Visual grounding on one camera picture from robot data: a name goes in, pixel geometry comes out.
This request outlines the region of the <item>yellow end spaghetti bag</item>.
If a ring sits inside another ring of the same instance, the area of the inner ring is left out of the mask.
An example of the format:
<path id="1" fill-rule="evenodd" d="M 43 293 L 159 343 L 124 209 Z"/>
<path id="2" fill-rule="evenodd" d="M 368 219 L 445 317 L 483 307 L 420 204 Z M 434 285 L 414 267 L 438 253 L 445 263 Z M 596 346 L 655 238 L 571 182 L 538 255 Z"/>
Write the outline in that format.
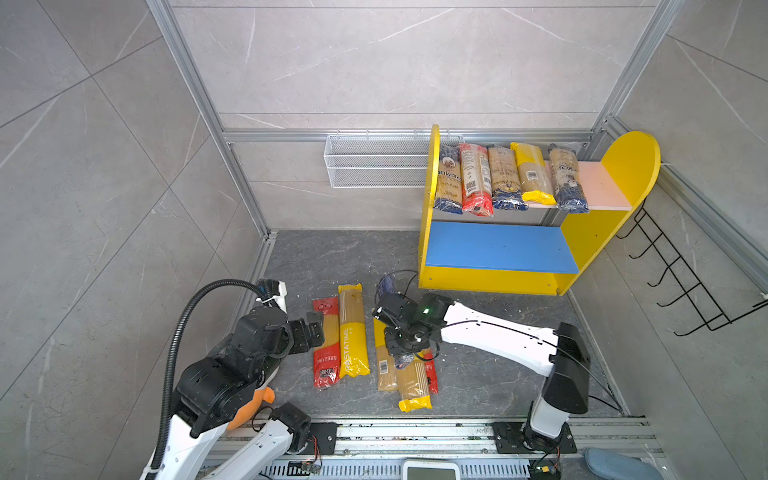
<path id="1" fill-rule="evenodd" d="M 536 145 L 523 143 L 511 143 L 510 148 L 515 154 L 523 201 L 554 206 L 556 200 L 551 174 L 541 149 Z"/>

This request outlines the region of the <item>thin red spaghetti bag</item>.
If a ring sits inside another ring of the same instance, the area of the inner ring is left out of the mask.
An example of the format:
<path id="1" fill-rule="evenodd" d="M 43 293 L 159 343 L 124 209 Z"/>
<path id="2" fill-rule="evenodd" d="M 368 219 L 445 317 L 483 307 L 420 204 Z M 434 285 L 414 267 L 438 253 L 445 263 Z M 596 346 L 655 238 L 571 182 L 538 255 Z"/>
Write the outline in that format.
<path id="1" fill-rule="evenodd" d="M 438 394 L 439 384 L 433 350 L 431 348 L 425 349 L 420 353 L 420 356 L 423 359 L 429 392 L 431 395 Z"/>

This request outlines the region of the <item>blue Sankara spaghetti bag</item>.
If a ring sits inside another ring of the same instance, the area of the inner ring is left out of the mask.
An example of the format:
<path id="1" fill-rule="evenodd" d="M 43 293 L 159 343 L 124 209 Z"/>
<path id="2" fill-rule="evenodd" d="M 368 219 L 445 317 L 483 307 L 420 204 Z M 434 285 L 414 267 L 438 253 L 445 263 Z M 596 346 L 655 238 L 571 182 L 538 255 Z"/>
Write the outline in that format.
<path id="1" fill-rule="evenodd" d="M 438 175 L 434 208 L 461 215 L 462 175 L 460 151 L 457 146 L 441 145 L 438 159 Z"/>

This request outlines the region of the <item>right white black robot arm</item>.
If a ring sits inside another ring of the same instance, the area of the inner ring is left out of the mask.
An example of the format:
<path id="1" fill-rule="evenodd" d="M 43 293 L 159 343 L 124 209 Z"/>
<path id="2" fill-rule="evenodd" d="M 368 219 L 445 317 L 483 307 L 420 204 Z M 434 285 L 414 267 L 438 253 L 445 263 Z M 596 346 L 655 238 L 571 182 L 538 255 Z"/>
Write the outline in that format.
<path id="1" fill-rule="evenodd" d="M 385 293 L 373 309 L 385 325 L 385 346 L 398 367 L 441 342 L 464 345 L 520 364 L 545 378 L 525 422 L 512 435 L 531 451 L 553 453 L 568 436 L 572 415 L 588 411 L 591 360 L 579 330 L 531 327 L 474 310 L 434 293 L 416 302 Z"/>

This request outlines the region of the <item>red label spaghetti bag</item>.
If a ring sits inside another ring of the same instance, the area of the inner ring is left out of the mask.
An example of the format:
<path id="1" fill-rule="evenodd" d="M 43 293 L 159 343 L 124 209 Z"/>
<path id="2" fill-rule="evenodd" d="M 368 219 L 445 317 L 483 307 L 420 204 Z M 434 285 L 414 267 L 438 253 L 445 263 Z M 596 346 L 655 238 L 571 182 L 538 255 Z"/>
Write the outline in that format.
<path id="1" fill-rule="evenodd" d="M 462 173 L 462 209 L 481 217 L 491 217 L 491 172 L 488 152 L 476 144 L 459 145 Z"/>

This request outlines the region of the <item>blue trim spaghetti bag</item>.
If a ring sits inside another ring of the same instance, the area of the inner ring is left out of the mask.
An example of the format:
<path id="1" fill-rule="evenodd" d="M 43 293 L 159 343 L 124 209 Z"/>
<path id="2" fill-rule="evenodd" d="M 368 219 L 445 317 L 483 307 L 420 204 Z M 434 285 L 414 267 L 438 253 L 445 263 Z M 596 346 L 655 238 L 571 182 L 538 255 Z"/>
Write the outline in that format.
<path id="1" fill-rule="evenodd" d="M 588 213 L 589 205 L 580 181 L 576 152 L 552 143 L 548 153 L 554 199 L 558 208 L 572 214 Z"/>

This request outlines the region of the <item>yellow Pastatime spaghetti bag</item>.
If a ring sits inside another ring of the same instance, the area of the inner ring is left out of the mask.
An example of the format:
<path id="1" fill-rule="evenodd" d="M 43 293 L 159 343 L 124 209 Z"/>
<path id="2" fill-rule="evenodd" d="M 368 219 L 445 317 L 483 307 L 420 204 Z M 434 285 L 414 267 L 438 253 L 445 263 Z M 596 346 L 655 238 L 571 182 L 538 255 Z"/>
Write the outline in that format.
<path id="1" fill-rule="evenodd" d="M 408 366 L 395 371 L 400 394 L 398 407 L 401 412 L 431 409 L 431 393 L 424 362 L 414 359 Z"/>

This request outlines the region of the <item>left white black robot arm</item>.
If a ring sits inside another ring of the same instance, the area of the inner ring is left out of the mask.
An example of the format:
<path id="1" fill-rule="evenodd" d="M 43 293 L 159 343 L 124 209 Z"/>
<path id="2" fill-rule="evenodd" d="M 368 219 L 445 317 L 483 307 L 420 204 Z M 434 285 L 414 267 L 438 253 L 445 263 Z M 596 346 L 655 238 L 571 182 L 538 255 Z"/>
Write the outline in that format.
<path id="1" fill-rule="evenodd" d="M 278 306 L 255 307 L 203 359 L 188 366 L 163 408 L 165 441 L 145 479 L 192 479 L 218 439 L 270 406 L 269 388 L 282 360 L 324 341 L 323 316 L 290 320 Z"/>

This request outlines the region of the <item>dark blue end spaghetti bag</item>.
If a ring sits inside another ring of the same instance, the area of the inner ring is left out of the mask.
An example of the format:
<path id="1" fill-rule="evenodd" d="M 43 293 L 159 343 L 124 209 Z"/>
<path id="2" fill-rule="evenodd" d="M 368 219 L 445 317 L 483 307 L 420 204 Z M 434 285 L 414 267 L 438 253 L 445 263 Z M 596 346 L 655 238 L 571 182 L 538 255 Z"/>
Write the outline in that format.
<path id="1" fill-rule="evenodd" d="M 493 208 L 526 211 L 528 206 L 522 198 L 522 186 L 514 152 L 501 145 L 491 145 L 488 147 L 488 160 Z"/>

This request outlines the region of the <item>blue Barilla spaghetti box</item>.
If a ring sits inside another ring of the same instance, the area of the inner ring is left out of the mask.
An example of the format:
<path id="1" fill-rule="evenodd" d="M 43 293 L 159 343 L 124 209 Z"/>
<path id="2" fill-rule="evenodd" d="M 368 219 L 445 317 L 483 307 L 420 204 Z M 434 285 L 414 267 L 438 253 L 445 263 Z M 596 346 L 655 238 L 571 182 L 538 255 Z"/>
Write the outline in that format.
<path id="1" fill-rule="evenodd" d="M 385 274 L 377 283 L 375 292 L 375 303 L 378 304 L 387 295 L 398 294 L 396 285 L 396 274 Z"/>

